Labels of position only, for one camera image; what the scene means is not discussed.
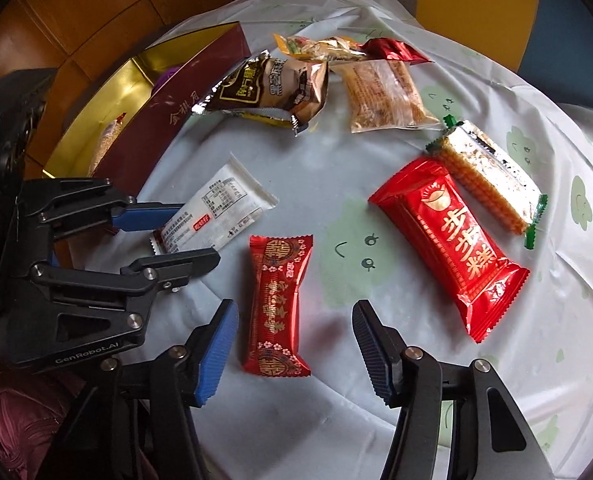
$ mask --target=yellow wall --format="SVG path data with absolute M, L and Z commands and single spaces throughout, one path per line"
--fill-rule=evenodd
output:
M 537 6 L 538 0 L 418 0 L 417 20 L 516 71 Z

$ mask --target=red snack package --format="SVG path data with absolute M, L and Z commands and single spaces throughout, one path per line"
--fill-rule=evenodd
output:
M 406 236 L 459 308 L 480 343 L 499 322 L 529 270 L 489 238 L 437 160 L 413 160 L 370 198 Z
M 371 59 L 406 61 L 410 65 L 431 62 L 414 47 L 392 38 L 374 38 L 361 45 L 361 50 Z
M 250 237 L 256 291 L 250 343 L 243 369 L 272 377 L 306 377 L 298 355 L 298 287 L 310 260 L 313 237 Z

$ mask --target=white tablecloth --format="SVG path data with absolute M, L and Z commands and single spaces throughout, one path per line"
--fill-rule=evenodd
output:
M 342 82 L 331 76 L 323 111 L 302 136 L 243 119 L 191 118 L 150 176 L 140 201 L 185 202 L 232 152 L 280 203 L 221 252 L 219 267 L 176 294 L 161 294 L 145 344 L 125 361 L 153 358 L 208 322 L 221 298 L 240 305 L 241 329 L 217 394 L 194 410 L 206 453 L 232 480 L 376 479 L 397 420 L 374 395 L 350 322 L 356 300 L 436 359 L 468 365 L 484 356 L 499 371 L 558 479 L 593 457 L 593 144 L 555 104 L 514 73 L 419 27 L 396 0 L 238 0 L 182 23 L 164 38 L 239 20 L 252 50 L 272 33 L 400 38 L 436 62 L 412 67 L 425 104 L 487 132 L 532 175 L 549 205 L 536 249 L 508 234 L 464 193 L 480 223 L 532 270 L 518 299 L 480 345 L 419 257 L 367 197 L 418 156 L 436 132 L 353 135 Z M 312 377 L 260 378 L 241 370 L 252 281 L 251 234 L 314 234 L 301 288 L 301 349 Z M 378 237 L 374 246 L 365 237 Z M 347 241 L 345 258 L 333 248 Z M 147 235 L 105 238 L 83 258 L 116 272 L 148 254 Z M 369 273 L 360 265 L 372 258 Z M 449 406 L 441 442 L 449 445 Z M 449 450 L 441 446 L 437 478 Z

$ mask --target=cartoon face print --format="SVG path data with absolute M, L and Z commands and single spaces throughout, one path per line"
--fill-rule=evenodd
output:
M 534 141 L 526 137 L 516 126 L 512 126 L 512 130 L 507 133 L 507 154 L 529 176 L 534 176 L 538 173 L 538 170 L 543 164 L 538 156 Z
M 306 18 L 305 20 L 300 20 L 298 22 L 290 22 L 285 23 L 283 27 L 283 36 L 294 36 L 298 34 L 301 30 L 306 27 L 309 27 L 312 23 L 315 23 L 316 19 L 314 17 Z
M 483 58 L 483 54 L 476 52 L 474 49 L 472 49 L 468 46 L 465 46 L 465 45 L 461 46 L 461 51 L 462 51 L 462 53 L 465 54 L 465 56 L 473 57 L 474 59 L 482 59 Z
M 545 454 L 548 454 L 551 447 L 556 441 L 556 437 L 559 436 L 559 416 L 554 415 L 547 423 L 545 428 L 536 434 L 536 441 Z
M 351 308 L 370 298 L 401 261 L 401 234 L 363 198 L 343 203 L 341 216 L 328 225 L 319 250 L 323 296 L 331 308 Z
M 348 27 L 347 32 L 341 36 L 352 38 L 357 43 L 365 43 L 374 38 L 393 38 L 393 32 L 383 23 L 372 23 L 369 27 L 352 28 Z
M 570 207 L 574 223 L 587 231 L 587 224 L 593 220 L 592 207 L 585 195 L 585 183 L 578 175 L 572 180 Z
M 463 119 L 463 107 L 456 97 L 444 88 L 434 85 L 421 90 L 423 104 L 434 116 L 442 120 L 446 115 L 453 115 L 457 120 Z

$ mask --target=dark red fabric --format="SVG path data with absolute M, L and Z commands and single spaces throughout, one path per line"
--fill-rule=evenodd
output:
M 33 480 L 83 381 L 67 371 L 30 374 L 0 364 L 0 461 Z

